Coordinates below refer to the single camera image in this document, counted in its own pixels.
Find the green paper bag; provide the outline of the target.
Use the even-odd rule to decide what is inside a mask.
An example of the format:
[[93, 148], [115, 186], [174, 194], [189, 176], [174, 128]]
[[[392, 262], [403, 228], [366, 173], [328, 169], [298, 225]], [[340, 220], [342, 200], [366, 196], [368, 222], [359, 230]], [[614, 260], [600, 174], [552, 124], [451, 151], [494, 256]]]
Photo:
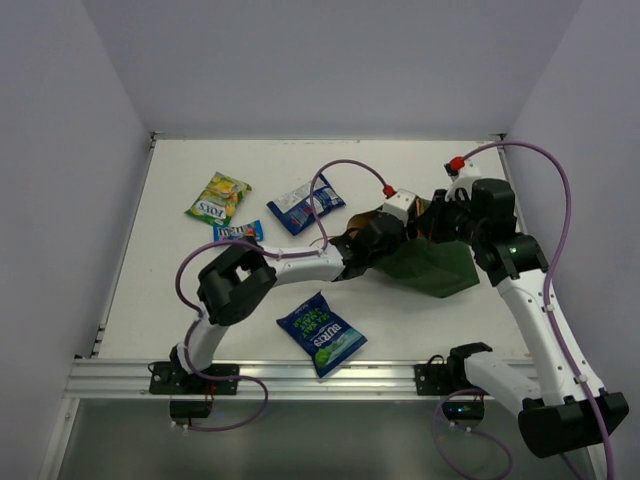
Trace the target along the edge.
[[343, 255], [341, 278], [351, 279], [372, 269], [403, 288], [434, 298], [446, 298], [480, 283], [468, 247], [460, 242], [435, 244], [414, 225], [428, 204], [416, 196], [407, 224], [375, 210], [357, 214], [330, 244]]

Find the dark blue snack bag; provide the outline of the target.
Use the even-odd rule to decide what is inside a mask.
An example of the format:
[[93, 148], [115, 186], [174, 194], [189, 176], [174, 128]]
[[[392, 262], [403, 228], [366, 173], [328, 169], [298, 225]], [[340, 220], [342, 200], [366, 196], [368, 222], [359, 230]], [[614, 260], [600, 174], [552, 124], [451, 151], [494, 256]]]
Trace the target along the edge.
[[315, 222], [311, 206], [319, 218], [346, 206], [324, 175], [320, 175], [311, 187], [307, 182], [266, 204], [285, 230], [297, 236]]

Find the blue Burts crisps bag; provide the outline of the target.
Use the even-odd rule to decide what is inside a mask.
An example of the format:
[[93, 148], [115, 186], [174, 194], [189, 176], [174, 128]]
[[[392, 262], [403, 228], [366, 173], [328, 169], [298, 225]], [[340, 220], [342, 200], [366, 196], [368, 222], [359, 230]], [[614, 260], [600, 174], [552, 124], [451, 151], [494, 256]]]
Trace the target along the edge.
[[368, 341], [330, 308], [321, 292], [276, 324], [310, 357], [318, 378], [329, 375]]

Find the blue M&Ms packet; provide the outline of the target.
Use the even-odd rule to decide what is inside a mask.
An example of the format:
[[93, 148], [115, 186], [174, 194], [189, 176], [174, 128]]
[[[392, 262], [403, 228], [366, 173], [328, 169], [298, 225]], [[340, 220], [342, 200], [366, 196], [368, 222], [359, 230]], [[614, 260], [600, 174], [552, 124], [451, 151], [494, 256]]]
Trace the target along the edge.
[[259, 220], [254, 220], [244, 225], [215, 225], [213, 227], [214, 241], [240, 240], [244, 237], [252, 237], [257, 242], [263, 241], [264, 231], [261, 222]]

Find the green Fox's candy bag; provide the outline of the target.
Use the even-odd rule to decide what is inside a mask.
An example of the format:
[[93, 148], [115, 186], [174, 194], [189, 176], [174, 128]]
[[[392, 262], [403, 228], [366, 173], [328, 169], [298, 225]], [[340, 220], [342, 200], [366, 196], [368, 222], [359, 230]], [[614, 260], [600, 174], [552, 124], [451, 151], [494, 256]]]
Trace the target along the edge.
[[216, 172], [185, 214], [211, 226], [231, 224], [250, 184]]

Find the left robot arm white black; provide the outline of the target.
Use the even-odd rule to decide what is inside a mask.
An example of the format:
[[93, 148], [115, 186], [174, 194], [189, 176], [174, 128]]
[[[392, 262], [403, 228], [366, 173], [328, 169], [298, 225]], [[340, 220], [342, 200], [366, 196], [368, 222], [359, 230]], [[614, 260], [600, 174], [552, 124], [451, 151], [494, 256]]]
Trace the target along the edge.
[[224, 250], [198, 274], [196, 303], [185, 304], [197, 317], [185, 339], [170, 353], [172, 379], [185, 392], [201, 390], [208, 367], [226, 330], [248, 318], [274, 288], [306, 281], [340, 282], [357, 278], [406, 240], [406, 214], [382, 210], [312, 250], [260, 246], [250, 237], [211, 242], [187, 257], [222, 246]]

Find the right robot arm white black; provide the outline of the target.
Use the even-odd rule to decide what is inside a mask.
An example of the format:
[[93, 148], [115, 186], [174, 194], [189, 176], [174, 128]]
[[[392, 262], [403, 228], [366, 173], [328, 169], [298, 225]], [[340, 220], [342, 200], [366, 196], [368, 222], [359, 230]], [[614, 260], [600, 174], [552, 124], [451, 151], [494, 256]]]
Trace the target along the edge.
[[473, 387], [493, 396], [518, 422], [539, 458], [603, 444], [629, 413], [590, 367], [547, 280], [549, 264], [537, 240], [516, 229], [515, 194], [508, 182], [479, 179], [467, 190], [437, 190], [417, 220], [428, 240], [459, 240], [513, 315], [532, 356], [529, 379], [483, 342], [454, 347], [446, 360], [451, 389]]

